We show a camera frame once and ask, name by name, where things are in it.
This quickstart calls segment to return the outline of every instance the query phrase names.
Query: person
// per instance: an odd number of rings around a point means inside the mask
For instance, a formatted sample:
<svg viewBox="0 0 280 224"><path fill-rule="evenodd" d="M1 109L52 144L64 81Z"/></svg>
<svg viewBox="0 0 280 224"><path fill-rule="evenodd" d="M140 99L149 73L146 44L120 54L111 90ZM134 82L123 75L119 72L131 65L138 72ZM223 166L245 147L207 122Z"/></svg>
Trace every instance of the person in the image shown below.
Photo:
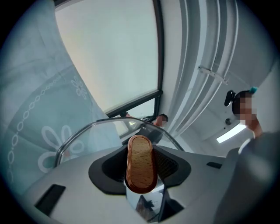
<svg viewBox="0 0 280 224"><path fill-rule="evenodd" d="M250 90L241 91L237 94L230 90L227 92L225 100L225 106L232 102L233 114L253 132L254 138L263 133L256 111L252 108L252 97L256 90L256 87L252 87Z"/></svg>
<svg viewBox="0 0 280 224"><path fill-rule="evenodd" d="M158 126L158 127L163 127L166 122L168 121L168 117L166 114L160 114L154 123L150 122L151 124ZM135 135L143 135L145 137L147 137L152 144L157 144L159 143L159 141L162 139L162 132L159 131L156 128L153 128L150 125L143 125L140 129L139 132L137 132ZM128 141L130 138L128 138L127 140L123 141L122 144L123 145L127 145Z"/></svg>

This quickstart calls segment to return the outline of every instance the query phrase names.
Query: ceiling light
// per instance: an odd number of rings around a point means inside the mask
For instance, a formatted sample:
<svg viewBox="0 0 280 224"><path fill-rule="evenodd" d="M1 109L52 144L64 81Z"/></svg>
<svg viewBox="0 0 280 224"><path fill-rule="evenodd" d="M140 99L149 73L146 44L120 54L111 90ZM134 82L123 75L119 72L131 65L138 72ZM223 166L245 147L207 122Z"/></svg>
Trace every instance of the ceiling light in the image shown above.
<svg viewBox="0 0 280 224"><path fill-rule="evenodd" d="M245 125L239 123L237 126L235 126L233 129L229 130L228 132L226 132L225 134L223 134L222 136L217 138L218 143L222 143L228 139L230 139L231 137L233 137L234 135L238 134L239 132L241 132L244 128L246 128Z"/></svg>

